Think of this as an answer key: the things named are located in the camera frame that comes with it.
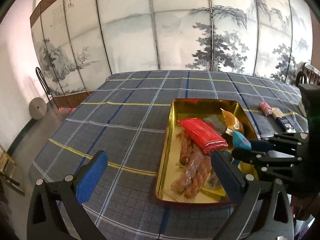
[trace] table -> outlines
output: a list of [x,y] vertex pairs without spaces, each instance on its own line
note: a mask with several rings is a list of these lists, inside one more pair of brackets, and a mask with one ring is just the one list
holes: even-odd
[[[84,208],[107,239],[212,239],[234,205],[168,208],[154,196],[164,130],[175,98],[238,101],[258,138],[281,132],[272,117],[258,110],[264,100],[279,107],[297,132],[308,131],[297,106],[299,89],[284,83],[223,72],[114,74],[49,139],[30,168],[33,183],[39,178],[62,180],[104,150],[109,165]],[[66,216],[63,207],[61,213]]]

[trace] wooden chair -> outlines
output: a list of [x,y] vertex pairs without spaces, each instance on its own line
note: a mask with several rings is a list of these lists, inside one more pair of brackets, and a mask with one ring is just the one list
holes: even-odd
[[19,181],[22,181],[22,173],[15,161],[0,147],[0,180],[12,188],[15,192],[24,196],[24,190]]
[[299,83],[320,85],[320,71],[305,62],[302,65],[302,69],[297,74],[295,83],[296,87]]

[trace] floor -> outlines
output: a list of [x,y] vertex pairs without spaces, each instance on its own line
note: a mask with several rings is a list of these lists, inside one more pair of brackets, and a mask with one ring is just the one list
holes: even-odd
[[4,185],[4,190],[9,201],[9,208],[12,212],[10,219],[11,225],[20,240],[27,239],[27,217],[34,187],[30,182],[29,168],[48,139],[69,114],[68,109],[60,109],[57,111],[57,108],[52,109],[49,105],[46,115],[41,120],[38,120],[30,129],[12,155],[23,172],[26,195],[22,197],[6,185]]

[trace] metal tray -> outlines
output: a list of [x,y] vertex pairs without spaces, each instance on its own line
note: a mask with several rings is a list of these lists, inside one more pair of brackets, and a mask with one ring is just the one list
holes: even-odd
[[[155,194],[158,200],[167,203],[188,203],[183,201],[177,202],[170,196],[163,192],[163,188],[169,186],[182,173],[183,169],[178,167],[176,163],[179,162],[181,142],[176,139],[178,122],[177,120],[187,118],[201,118],[204,119],[210,115],[217,115],[219,119],[223,120],[221,108],[233,113],[244,127],[244,135],[247,139],[257,139],[256,133],[245,114],[240,104],[231,100],[219,99],[174,99],[171,103],[170,115],[167,123],[167,128],[164,138],[164,147],[162,151],[161,161],[159,165],[159,172],[156,181]],[[224,136],[229,144],[228,151],[233,149],[232,138],[229,135]],[[246,174],[252,174],[257,178],[257,173],[252,165],[247,163],[240,163],[240,169]],[[221,197],[216,194],[206,194],[200,191],[192,204],[212,204],[212,203],[226,203],[230,202],[227,196]]]

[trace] wooden stool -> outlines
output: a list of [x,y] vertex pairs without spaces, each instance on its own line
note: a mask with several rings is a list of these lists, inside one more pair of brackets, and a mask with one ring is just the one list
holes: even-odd
[[1,147],[0,152],[0,179],[15,192],[24,196],[24,190],[19,181],[22,181],[22,174],[15,161]]

